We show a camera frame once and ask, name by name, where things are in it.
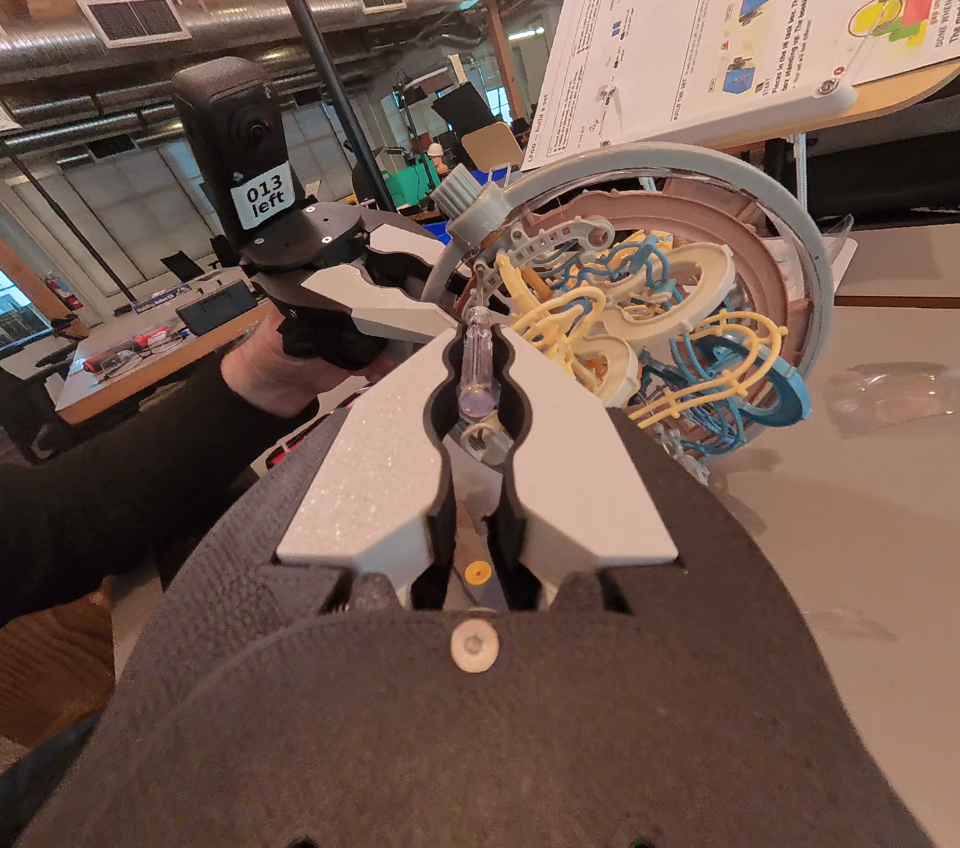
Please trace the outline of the person's left forearm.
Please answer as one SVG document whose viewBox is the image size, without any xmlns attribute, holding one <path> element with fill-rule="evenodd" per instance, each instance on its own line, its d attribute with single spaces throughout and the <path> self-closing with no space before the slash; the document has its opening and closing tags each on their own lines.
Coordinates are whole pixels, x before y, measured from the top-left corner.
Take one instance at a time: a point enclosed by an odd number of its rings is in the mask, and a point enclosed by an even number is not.
<svg viewBox="0 0 960 848">
<path fill-rule="evenodd" d="M 35 468 L 2 466 L 1 625 L 74 602 L 210 518 L 249 466 L 317 410 L 283 419 L 206 359 L 174 393 Z"/>
</svg>

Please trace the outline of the person's left hand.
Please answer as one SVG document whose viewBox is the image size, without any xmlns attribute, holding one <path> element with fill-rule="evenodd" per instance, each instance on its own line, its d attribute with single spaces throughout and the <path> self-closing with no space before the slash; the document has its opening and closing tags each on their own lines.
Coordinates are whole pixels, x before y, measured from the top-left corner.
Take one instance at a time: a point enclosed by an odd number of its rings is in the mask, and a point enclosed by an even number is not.
<svg viewBox="0 0 960 848">
<path fill-rule="evenodd" d="M 294 357 L 282 349 L 282 320 L 282 314 L 269 303 L 258 326 L 220 362 L 226 386 L 248 404 L 270 415 L 294 418 L 351 377 L 374 384 L 397 367 L 397 362 L 385 354 L 380 354 L 366 368 L 352 372 L 319 357 Z"/>
</svg>

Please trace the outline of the clear plastic dome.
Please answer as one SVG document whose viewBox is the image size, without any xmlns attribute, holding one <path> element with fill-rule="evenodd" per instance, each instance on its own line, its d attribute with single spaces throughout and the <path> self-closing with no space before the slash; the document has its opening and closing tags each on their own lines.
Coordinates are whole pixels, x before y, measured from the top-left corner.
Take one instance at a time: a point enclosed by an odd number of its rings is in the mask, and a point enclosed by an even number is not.
<svg viewBox="0 0 960 848">
<path fill-rule="evenodd" d="M 933 362 L 860 364 L 830 375 L 823 393 L 837 431 L 864 436 L 928 419 L 958 420 L 959 371 Z"/>
</svg>

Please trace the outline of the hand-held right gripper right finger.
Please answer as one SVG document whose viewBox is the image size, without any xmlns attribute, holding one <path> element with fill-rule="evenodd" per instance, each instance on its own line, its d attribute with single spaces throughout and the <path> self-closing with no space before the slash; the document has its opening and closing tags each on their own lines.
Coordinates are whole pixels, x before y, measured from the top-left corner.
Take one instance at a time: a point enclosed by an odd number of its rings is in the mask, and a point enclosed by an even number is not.
<svg viewBox="0 0 960 848">
<path fill-rule="evenodd" d="M 573 575 L 668 565 L 679 551 L 609 410 L 510 327 L 497 328 L 498 420 L 510 437 L 497 576 L 535 610 Z"/>
</svg>

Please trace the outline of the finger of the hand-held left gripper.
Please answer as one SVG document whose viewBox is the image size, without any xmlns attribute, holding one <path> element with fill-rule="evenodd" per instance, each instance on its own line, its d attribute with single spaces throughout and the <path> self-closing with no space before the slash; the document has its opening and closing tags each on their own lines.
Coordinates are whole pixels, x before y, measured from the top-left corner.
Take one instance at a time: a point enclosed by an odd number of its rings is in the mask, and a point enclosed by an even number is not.
<svg viewBox="0 0 960 848">
<path fill-rule="evenodd" d="M 374 280 L 359 261 L 304 273 L 298 287 L 306 303 L 360 335 L 428 343 L 460 329 L 459 322 L 435 302 L 423 302 L 403 289 Z"/>
<path fill-rule="evenodd" d="M 446 246 L 426 229 L 383 224 L 369 234 L 366 269 L 373 273 L 429 273 Z"/>
</svg>

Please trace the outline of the silver ventilation duct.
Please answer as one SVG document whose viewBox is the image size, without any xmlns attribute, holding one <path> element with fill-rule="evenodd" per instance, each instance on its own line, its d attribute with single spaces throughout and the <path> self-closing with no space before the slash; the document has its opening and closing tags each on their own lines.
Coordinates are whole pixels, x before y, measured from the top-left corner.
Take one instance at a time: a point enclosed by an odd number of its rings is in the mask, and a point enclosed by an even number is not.
<svg viewBox="0 0 960 848">
<path fill-rule="evenodd" d="M 432 20 L 461 12 L 486 0 L 405 0 L 405 5 L 365 14 L 360 0 L 307 0 L 323 33 L 370 26 Z M 108 47 L 81 14 L 42 23 L 9 27 L 1 38 L 1 82 L 20 84 L 39 79 L 110 71 L 159 61 L 182 60 L 220 50 L 276 45 L 299 38 L 299 30 L 283 0 L 246 0 L 208 12 L 179 9 L 188 38 L 138 46 Z"/>
</svg>

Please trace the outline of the grey ribbed knob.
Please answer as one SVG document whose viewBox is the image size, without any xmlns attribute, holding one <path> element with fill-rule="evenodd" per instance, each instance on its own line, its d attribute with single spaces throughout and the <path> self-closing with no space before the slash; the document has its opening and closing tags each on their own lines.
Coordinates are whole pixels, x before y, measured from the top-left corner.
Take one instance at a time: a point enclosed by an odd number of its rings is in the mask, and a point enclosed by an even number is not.
<svg viewBox="0 0 960 848">
<path fill-rule="evenodd" d="M 483 186 L 473 172 L 457 164 L 432 192 L 436 208 L 449 220 L 460 218 L 482 193 Z"/>
</svg>

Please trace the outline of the black pole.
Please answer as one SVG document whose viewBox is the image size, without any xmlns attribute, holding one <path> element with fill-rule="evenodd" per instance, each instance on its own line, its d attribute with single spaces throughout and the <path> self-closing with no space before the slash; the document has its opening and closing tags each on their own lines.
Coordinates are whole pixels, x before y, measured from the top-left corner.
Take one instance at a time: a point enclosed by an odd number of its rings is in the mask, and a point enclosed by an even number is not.
<svg viewBox="0 0 960 848">
<path fill-rule="evenodd" d="M 330 57 L 324 37 L 316 25 L 308 0 L 284 0 L 284 2 L 287 4 L 315 69 L 330 93 L 332 106 L 351 145 L 356 164 L 365 176 L 378 207 L 395 214 L 397 206 Z"/>
</svg>

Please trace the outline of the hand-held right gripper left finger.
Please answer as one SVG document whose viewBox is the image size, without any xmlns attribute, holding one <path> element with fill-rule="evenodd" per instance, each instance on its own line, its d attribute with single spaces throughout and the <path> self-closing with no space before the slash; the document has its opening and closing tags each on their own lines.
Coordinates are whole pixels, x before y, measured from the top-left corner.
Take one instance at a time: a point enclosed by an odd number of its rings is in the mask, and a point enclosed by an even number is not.
<svg viewBox="0 0 960 848">
<path fill-rule="evenodd" d="M 457 506 L 443 442 L 460 365 L 453 327 L 354 402 L 278 544 L 280 565 L 383 575 L 410 607 L 444 607 Z"/>
</svg>

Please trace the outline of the wooden-edged table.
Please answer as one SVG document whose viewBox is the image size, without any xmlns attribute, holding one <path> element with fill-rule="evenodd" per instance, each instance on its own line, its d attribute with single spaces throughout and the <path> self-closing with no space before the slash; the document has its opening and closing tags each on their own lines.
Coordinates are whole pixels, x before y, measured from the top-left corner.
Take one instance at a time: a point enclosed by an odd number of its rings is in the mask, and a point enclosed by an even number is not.
<svg viewBox="0 0 960 848">
<path fill-rule="evenodd" d="M 129 359 L 106 379 L 84 370 L 69 374 L 54 406 L 55 411 L 70 425 L 86 422 L 224 348 L 258 326 L 269 308 L 270 303 L 263 300 L 254 309 L 206 334 L 190 334 L 164 350 Z"/>
</svg>

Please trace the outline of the clear-handled screwdriver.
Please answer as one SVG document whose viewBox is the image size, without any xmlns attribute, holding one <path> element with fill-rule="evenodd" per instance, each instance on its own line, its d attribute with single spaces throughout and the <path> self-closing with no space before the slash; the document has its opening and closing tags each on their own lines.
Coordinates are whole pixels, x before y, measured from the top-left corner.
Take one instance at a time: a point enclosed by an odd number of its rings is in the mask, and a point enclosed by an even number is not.
<svg viewBox="0 0 960 848">
<path fill-rule="evenodd" d="M 479 259 L 474 263 L 472 306 L 463 315 L 463 348 L 458 407 L 468 422 L 482 422 L 497 408 L 495 394 L 494 314 L 488 307 L 487 279 L 490 267 Z"/>
</svg>

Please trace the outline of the instruction sheet board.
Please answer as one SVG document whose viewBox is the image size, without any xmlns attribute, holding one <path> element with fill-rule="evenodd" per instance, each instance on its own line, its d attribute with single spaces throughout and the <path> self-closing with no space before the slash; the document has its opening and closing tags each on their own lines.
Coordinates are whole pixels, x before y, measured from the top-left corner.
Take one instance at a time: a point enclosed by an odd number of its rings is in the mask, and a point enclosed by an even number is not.
<svg viewBox="0 0 960 848">
<path fill-rule="evenodd" d="M 564 0 L 523 163 L 846 113 L 958 59 L 958 0 Z"/>
</svg>

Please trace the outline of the marble maze ball toy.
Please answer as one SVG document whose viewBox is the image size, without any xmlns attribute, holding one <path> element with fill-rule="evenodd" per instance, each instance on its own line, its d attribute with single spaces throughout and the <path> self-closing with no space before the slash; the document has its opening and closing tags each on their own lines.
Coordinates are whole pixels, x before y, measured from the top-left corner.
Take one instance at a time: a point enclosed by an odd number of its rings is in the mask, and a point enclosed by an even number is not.
<svg viewBox="0 0 960 848">
<path fill-rule="evenodd" d="M 703 485 L 709 463 L 810 416 L 834 274 L 797 199 L 747 161 L 676 143 L 564 158 L 501 182 L 455 220 L 424 299 L 469 269 L 455 312 L 487 306 L 654 438 Z"/>
</svg>

